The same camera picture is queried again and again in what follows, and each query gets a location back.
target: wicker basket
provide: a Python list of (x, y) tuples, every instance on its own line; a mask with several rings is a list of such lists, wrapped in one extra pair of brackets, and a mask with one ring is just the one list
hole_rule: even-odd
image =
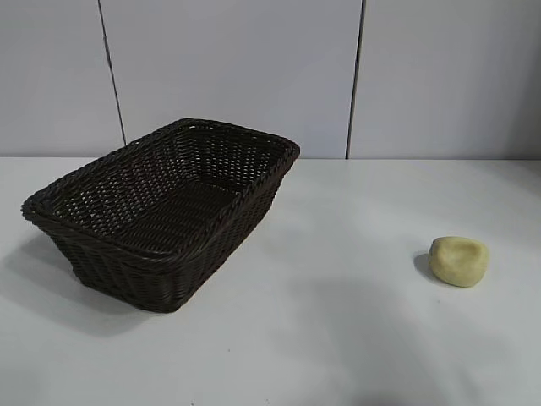
[(85, 286), (173, 312), (263, 218), (298, 154), (276, 135), (186, 118), (60, 178), (22, 212)]

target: basket rim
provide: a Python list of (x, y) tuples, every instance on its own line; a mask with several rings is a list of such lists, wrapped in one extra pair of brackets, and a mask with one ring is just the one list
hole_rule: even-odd
[[(119, 243), (112, 237), (97, 233), (91, 229), (82, 227), (77, 223), (58, 217), (42, 205), (47, 197), (58, 194), (68, 186), (75, 184), (83, 176), (88, 176), (95, 170), (106, 166), (109, 162), (115, 162), (125, 156), (130, 156), (138, 149), (145, 148), (151, 143), (155, 143), (157, 140), (167, 137), (171, 134), (171, 130), (176, 129), (179, 125), (186, 126), (189, 124), (192, 124), (193, 126), (212, 125), (215, 128), (248, 131), (250, 134), (258, 137), (279, 140), (287, 147), (283, 156), (279, 158), (268, 171), (262, 173), (258, 178), (252, 181), (241, 194), (236, 196), (228, 205), (223, 206), (216, 215), (210, 217), (205, 222), (204, 226), (177, 249), (167, 251), (143, 250), (131, 244)], [(161, 263), (166, 265), (166, 263), (172, 261), (185, 260), (193, 255), (197, 255), (203, 250), (215, 234), (219, 233), (246, 205), (270, 186), (270, 180), (273, 177), (276, 177), (276, 180), (283, 177), (283, 175), (291, 168), (293, 162), (298, 158), (299, 154), (300, 147), (295, 142), (279, 135), (268, 134), (235, 124), (222, 123), (214, 120), (183, 118), (168, 124), (167, 126), (161, 127), (142, 138), (131, 141), (126, 146), (112, 151), (103, 157), (97, 158), (83, 167), (62, 176), (26, 199), (21, 206), (21, 211), (27, 220), (33, 222), (43, 230), (47, 230), (47, 224), (53, 225), (55, 228), (61, 228), (62, 232), (58, 233), (59, 236), (75, 239), (78, 244), (82, 244), (83, 246), (88, 246), (89, 248), (96, 250), (105, 250), (112, 255), (120, 255), (125, 261), (135, 259), (138, 260), (140, 264), (141, 259), (146, 259), (155, 264)]]

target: basket bottom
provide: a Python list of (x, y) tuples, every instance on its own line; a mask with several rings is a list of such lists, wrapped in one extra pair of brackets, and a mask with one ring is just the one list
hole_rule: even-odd
[[(58, 236), (52, 237), (57, 247), (72, 263), (77, 278), (86, 287), (142, 310), (171, 313), (188, 302), (249, 236), (271, 207), (279, 185), (280, 182), (277, 182), (258, 196), (241, 216), (234, 217), (215, 235), (203, 252), (190, 261), (178, 264), (178, 269), (174, 272), (141, 273), (139, 269), (131, 268), (114, 256), (70, 244)], [(119, 236), (126, 240), (133, 239), (138, 244), (147, 244), (142, 245), (144, 247), (152, 247), (160, 240), (162, 249), (164, 242), (173, 245), (185, 238), (188, 233), (185, 231), (185, 224), (197, 227), (196, 222), (204, 221), (200, 213), (219, 211), (224, 201), (234, 198), (235, 195), (235, 192), (213, 185), (186, 185), (130, 223)]]
[(115, 239), (142, 250), (176, 250), (237, 194), (213, 184), (193, 181), (174, 190), (116, 232)]

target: yellow sponge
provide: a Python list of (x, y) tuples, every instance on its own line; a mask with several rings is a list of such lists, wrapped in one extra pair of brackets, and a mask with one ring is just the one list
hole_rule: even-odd
[(480, 241), (463, 237), (435, 239), (429, 251), (432, 272), (443, 282), (470, 288), (479, 282), (489, 264), (489, 249)]

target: white surface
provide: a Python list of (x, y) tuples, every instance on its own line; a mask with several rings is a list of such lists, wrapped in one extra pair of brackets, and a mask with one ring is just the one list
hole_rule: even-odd
[(111, 0), (127, 136), (183, 117), (281, 134), (343, 158), (361, 0)]
[(368, 0), (352, 157), (541, 157), (539, 0)]
[[(300, 161), (172, 315), (82, 287), (19, 215), (86, 162), (0, 160), (0, 404), (538, 404), (541, 162)], [(477, 287), (416, 269), (447, 234), (490, 247)]]
[(97, 156), (122, 145), (96, 1), (5, 0), (0, 156)]

